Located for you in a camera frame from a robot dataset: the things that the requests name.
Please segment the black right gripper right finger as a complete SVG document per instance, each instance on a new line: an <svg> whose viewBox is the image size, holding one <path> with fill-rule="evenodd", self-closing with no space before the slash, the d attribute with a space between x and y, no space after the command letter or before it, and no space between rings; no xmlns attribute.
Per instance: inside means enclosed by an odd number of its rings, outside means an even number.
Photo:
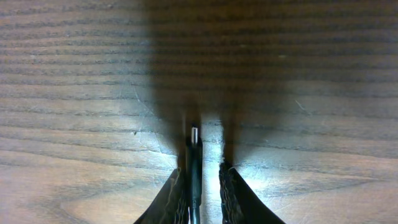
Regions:
<svg viewBox="0 0 398 224"><path fill-rule="evenodd" d="M222 223L284 224L266 207L238 171L227 161L220 164L220 197Z"/></svg>

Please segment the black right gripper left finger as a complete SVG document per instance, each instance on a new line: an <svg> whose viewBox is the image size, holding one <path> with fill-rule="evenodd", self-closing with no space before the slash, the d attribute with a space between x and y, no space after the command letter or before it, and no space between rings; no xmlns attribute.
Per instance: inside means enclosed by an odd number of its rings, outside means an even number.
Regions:
<svg viewBox="0 0 398 224"><path fill-rule="evenodd" d="M165 184L134 224L187 224L188 203L185 176L181 168L174 169Z"/></svg>

